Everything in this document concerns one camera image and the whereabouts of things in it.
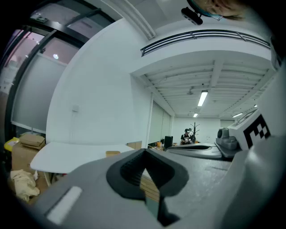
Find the ceiling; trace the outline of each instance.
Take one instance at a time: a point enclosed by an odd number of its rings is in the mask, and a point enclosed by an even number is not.
[[[103,12],[108,14],[116,21],[122,18],[122,16],[119,13],[117,13],[115,10],[113,10],[111,7],[109,7],[101,0],[85,0],[85,1],[96,6],[97,8],[100,8]]]
[[[145,74],[176,116],[193,117],[199,113],[198,118],[229,119],[247,113],[255,109],[257,99],[273,79],[268,60],[238,52],[215,53],[204,52],[195,64]],[[209,93],[203,106],[198,107],[202,90]]]
[[[190,7],[187,0],[128,0],[146,19],[153,30],[160,35],[171,30],[179,28],[198,28],[186,20],[181,10]],[[234,21],[228,19],[214,20],[210,17],[202,16],[203,25],[231,25],[241,27],[256,32],[265,40],[268,40],[270,31],[264,25],[260,17],[250,8],[245,10],[243,21]]]

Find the white panel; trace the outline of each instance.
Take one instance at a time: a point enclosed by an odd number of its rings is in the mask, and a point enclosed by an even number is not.
[[[166,112],[164,112],[161,139],[164,139],[165,136],[169,135],[169,129],[170,129],[170,116]]]
[[[153,143],[161,140],[163,110],[153,103],[151,126],[148,143]]]
[[[234,120],[220,120],[220,127],[227,128],[234,123]]]
[[[80,197],[82,189],[77,186],[73,186],[70,190],[57,202],[53,209],[47,215],[47,219],[61,225],[64,219],[67,217],[69,211]]]
[[[65,64],[37,54],[18,87],[12,121],[46,131],[50,101],[65,68]]]

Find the gray robot part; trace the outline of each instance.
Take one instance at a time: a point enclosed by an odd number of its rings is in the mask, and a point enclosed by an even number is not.
[[[197,157],[205,159],[221,159],[222,154],[214,143],[189,144],[169,147],[166,152],[175,153],[187,157]]]
[[[259,214],[260,209],[273,197],[286,172],[285,140],[286,137],[270,137],[260,141],[249,151],[238,152],[229,168],[230,162],[227,161],[182,157],[153,150],[163,157],[180,163],[189,173],[187,185],[177,195],[180,199],[170,203],[170,199],[174,197],[166,198],[166,206],[170,212],[174,212],[175,208],[185,207],[185,215],[180,216],[176,212],[181,219],[169,225],[168,228],[247,227]],[[35,204],[38,213],[48,215],[63,199],[65,193],[72,187],[79,187],[82,192],[68,209],[64,220],[59,224],[60,228],[163,228],[147,210],[143,201],[121,197],[106,181],[106,172],[109,167],[134,152],[136,150],[90,162],[77,168],[40,196]],[[198,179],[196,170],[205,162],[209,165],[202,166],[204,172],[200,171],[201,174],[209,176],[208,169],[212,167],[217,168],[215,171],[222,171],[225,174],[218,179],[216,185],[210,183],[210,192],[197,202],[195,208],[188,211],[189,207],[184,205],[184,200],[188,194],[196,195],[192,185],[204,183],[206,177],[201,176],[200,182],[196,183],[194,179]]]
[[[215,142],[225,149],[236,150],[238,142],[235,137],[229,136],[228,128],[220,128]]]

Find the desk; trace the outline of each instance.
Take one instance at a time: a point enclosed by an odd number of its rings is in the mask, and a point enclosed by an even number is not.
[[[67,174],[77,167],[95,160],[105,158],[106,151],[133,150],[127,145],[76,145],[51,142],[42,148],[33,158],[30,166],[34,170],[47,173]]]

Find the fluorescent light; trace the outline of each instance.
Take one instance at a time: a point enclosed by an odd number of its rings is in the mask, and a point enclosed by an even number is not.
[[[240,116],[240,115],[242,115],[242,114],[243,114],[243,113],[239,113],[239,114],[233,116],[233,118],[235,118],[235,117],[237,117],[237,116]]]
[[[198,106],[202,106],[203,105],[203,103],[204,103],[204,101],[206,99],[207,94],[208,94],[207,91],[202,91],[200,101],[198,102]]]

